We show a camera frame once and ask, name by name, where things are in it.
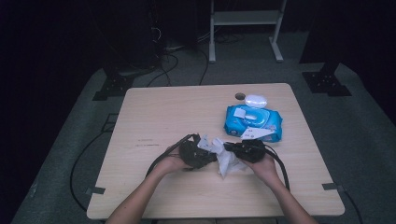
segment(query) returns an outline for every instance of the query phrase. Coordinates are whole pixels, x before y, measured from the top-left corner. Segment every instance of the crumpled white cloth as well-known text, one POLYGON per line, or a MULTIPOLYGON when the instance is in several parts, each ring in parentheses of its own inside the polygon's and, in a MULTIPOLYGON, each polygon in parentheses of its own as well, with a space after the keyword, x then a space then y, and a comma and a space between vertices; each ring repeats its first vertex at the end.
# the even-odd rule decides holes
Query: crumpled white cloth
POLYGON ((233 171, 244 170, 247 166, 241 162, 233 152, 227 151, 224 148, 224 142, 215 138, 213 144, 209 145, 207 142, 207 136, 204 135, 201 141, 198 143, 198 147, 213 153, 216 153, 219 162, 219 173, 223 178, 233 171))

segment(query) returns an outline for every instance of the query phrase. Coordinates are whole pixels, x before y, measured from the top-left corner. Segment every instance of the person's right arm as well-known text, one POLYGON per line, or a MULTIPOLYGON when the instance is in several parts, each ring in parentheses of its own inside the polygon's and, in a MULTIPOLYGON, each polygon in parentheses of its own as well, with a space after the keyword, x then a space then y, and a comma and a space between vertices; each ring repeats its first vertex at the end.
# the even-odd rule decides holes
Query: person's right arm
POLYGON ((271 156, 265 155, 262 161, 256 163, 248 161, 243 162, 249 166, 254 171, 254 174, 275 194, 283 214, 290 223, 317 223, 283 185, 277 175, 275 161, 271 156))

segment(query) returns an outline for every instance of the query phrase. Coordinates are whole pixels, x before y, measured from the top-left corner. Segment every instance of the blue wet wipes package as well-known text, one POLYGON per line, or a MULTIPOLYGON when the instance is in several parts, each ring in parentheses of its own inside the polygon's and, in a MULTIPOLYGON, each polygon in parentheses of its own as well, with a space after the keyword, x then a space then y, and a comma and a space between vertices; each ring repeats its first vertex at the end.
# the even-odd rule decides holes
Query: blue wet wipes package
POLYGON ((247 129, 268 131, 267 135, 257 139, 264 142, 278 142, 282 138, 282 118, 274 110, 248 105, 227 107, 224 129, 227 134, 240 137, 247 129))

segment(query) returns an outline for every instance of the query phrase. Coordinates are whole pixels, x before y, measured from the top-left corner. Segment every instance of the wooden table top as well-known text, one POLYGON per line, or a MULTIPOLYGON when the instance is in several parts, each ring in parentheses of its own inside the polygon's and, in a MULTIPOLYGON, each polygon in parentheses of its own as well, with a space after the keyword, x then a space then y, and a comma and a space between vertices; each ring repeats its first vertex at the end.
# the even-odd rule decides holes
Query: wooden table top
MULTIPOLYGON (((243 84, 129 89, 96 182, 104 194, 94 193, 87 215, 108 218, 141 183, 151 163, 167 147, 189 133, 240 142, 223 129, 229 105, 242 92, 266 97, 266 108, 283 118, 282 140, 269 143, 285 163, 291 193, 313 216, 339 216, 345 207, 335 189, 322 184, 332 178, 318 151, 304 115, 288 84, 243 84)), ((278 174, 283 180, 280 167, 278 174)), ((247 168, 219 174, 212 162, 191 172, 167 175, 154 192, 143 218, 277 217, 278 202, 247 168)))

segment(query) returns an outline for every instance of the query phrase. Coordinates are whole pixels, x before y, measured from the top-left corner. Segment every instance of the gray floor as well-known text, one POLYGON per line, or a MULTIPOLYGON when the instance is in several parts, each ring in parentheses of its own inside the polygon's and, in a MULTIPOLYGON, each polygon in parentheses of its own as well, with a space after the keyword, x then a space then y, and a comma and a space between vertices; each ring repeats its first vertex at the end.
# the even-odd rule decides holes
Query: gray floor
MULTIPOLYGON (((394 223, 395 126, 363 88, 359 77, 343 65, 335 74, 352 96, 329 97, 310 92, 302 72, 318 71, 322 64, 298 63, 307 33, 279 36, 278 44, 285 58, 283 63, 276 63, 268 35, 245 35, 240 42, 217 45, 217 62, 208 66, 202 84, 289 83, 333 180, 347 189, 364 223, 394 223)), ((200 48, 207 54, 207 44, 200 48)), ((192 50, 178 51, 174 55, 178 57, 178 65, 169 72, 171 84, 198 85, 205 70, 205 56, 192 50)), ((171 67, 174 62, 173 58, 164 59, 163 67, 171 67)), ((161 72, 157 70, 137 78, 134 87, 145 87, 161 72)), ((75 203, 69 180, 78 155, 101 132, 107 115, 120 111, 122 97, 92 101, 105 79, 102 70, 92 74, 13 223, 99 223, 89 220, 75 203)), ((160 77, 152 86, 166 83, 166 78, 160 77)), ((97 138, 76 165, 73 188, 85 207, 90 201, 86 192, 95 185, 110 137, 111 133, 104 133, 97 138)), ((340 195, 346 212, 340 217, 318 217, 321 223, 359 223, 350 200, 344 193, 340 195)))

